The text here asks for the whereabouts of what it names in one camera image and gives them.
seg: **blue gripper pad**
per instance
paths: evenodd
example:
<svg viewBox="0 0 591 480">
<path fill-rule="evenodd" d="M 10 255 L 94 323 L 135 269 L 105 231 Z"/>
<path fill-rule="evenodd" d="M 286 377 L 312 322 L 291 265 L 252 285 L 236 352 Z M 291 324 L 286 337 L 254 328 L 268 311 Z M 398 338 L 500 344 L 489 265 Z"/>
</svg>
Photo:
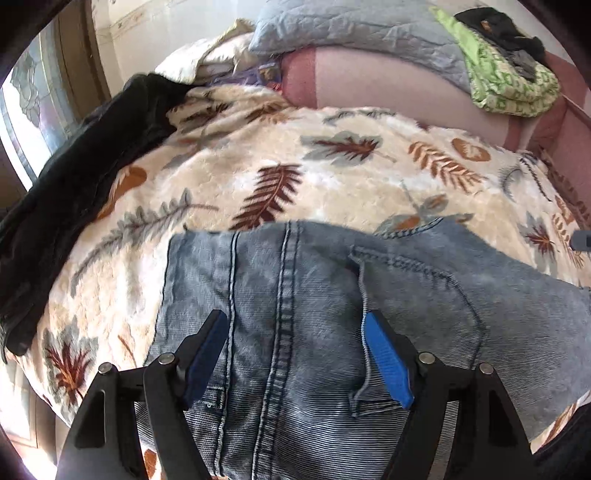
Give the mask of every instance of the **blue gripper pad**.
<svg viewBox="0 0 591 480">
<path fill-rule="evenodd" d="M 372 312 L 365 316 L 365 341 L 390 396 L 394 400 L 398 400 L 402 407 L 408 410 L 414 402 L 408 369 Z"/>
<path fill-rule="evenodd" d="M 187 407 L 203 397 L 217 359 L 228 339 L 229 329 L 228 317 L 219 312 L 187 371 L 187 389 L 183 395 L 183 402 Z"/>
</svg>

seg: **silver bolt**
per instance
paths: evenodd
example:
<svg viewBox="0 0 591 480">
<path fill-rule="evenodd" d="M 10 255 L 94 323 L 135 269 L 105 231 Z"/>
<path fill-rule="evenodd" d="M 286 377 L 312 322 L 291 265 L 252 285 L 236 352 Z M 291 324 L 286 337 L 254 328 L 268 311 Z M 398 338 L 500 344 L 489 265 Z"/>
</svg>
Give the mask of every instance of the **silver bolt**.
<svg viewBox="0 0 591 480">
<path fill-rule="evenodd" d="M 480 368 L 480 371 L 482 373 L 484 373 L 485 375 L 492 375 L 492 373 L 495 371 L 495 369 L 492 368 L 492 365 L 487 364 L 486 362 L 483 364 L 480 364 L 478 368 Z"/>
<path fill-rule="evenodd" d="M 158 357 L 158 363 L 160 365 L 169 365 L 174 362 L 174 353 L 163 353 Z"/>
<path fill-rule="evenodd" d="M 113 368 L 112 363 L 105 362 L 104 364 L 100 364 L 99 365 L 99 373 L 101 375 L 106 375 L 107 373 L 109 373 L 111 371 L 111 368 Z"/>
<path fill-rule="evenodd" d="M 431 365 L 435 363 L 435 355 L 430 352 L 423 352 L 420 353 L 418 356 L 418 361 L 425 365 Z"/>
</svg>

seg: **black cloth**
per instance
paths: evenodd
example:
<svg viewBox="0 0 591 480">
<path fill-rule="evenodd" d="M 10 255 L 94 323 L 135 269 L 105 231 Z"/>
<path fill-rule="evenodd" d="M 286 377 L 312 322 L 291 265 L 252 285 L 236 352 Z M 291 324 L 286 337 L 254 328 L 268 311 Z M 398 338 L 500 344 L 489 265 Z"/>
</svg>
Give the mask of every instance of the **black cloth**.
<svg viewBox="0 0 591 480">
<path fill-rule="evenodd" d="M 524 37 L 506 14 L 492 7 L 471 8 L 458 13 L 456 20 L 474 28 L 505 50 L 525 50 L 535 61 L 547 66 L 542 41 L 538 37 Z"/>
<path fill-rule="evenodd" d="M 28 194 L 0 223 L 0 341 L 31 346 L 54 280 L 83 228 L 108 198 L 117 172 L 175 129 L 166 112 L 191 88 L 136 75 L 97 108 L 47 162 Z"/>
<path fill-rule="evenodd" d="M 540 480 L 591 478 L 591 404 L 580 407 L 562 431 L 534 454 Z"/>
</svg>

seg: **screw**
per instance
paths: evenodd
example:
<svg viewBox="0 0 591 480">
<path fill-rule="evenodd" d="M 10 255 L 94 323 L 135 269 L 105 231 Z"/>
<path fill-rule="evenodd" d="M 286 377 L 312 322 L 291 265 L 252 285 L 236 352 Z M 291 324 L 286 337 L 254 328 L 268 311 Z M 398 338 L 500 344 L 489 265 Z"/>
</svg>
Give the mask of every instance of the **screw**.
<svg viewBox="0 0 591 480">
<path fill-rule="evenodd" d="M 420 353 L 418 356 L 418 361 L 425 365 L 431 365 L 435 363 L 435 355 L 430 352 L 423 352 Z"/>
<path fill-rule="evenodd" d="M 113 368 L 112 363 L 105 362 L 104 364 L 99 365 L 99 373 L 101 375 L 106 375 L 107 373 L 109 373 L 111 371 L 112 368 Z"/>
<path fill-rule="evenodd" d="M 160 365 L 169 365 L 172 362 L 174 362 L 174 353 L 167 352 L 158 357 L 158 363 Z"/>
<path fill-rule="evenodd" d="M 480 368 L 480 371 L 482 373 L 484 373 L 485 375 L 492 375 L 492 373 L 495 371 L 495 369 L 492 368 L 492 365 L 487 364 L 486 362 L 483 364 L 480 364 L 478 368 Z"/>
</svg>

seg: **folded green blanket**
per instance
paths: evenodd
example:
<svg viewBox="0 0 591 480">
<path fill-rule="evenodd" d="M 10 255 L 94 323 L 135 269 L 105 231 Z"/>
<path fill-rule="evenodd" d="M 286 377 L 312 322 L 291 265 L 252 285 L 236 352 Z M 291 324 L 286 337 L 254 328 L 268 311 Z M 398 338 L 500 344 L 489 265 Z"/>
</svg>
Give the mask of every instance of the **folded green blanket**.
<svg viewBox="0 0 591 480">
<path fill-rule="evenodd" d="M 520 76 L 495 47 L 479 34 L 437 7 L 431 12 L 456 39 L 466 57 L 466 67 L 476 106 L 494 113 L 537 116 L 550 109 L 560 87 L 556 75 L 538 63 L 535 82 Z"/>
</svg>

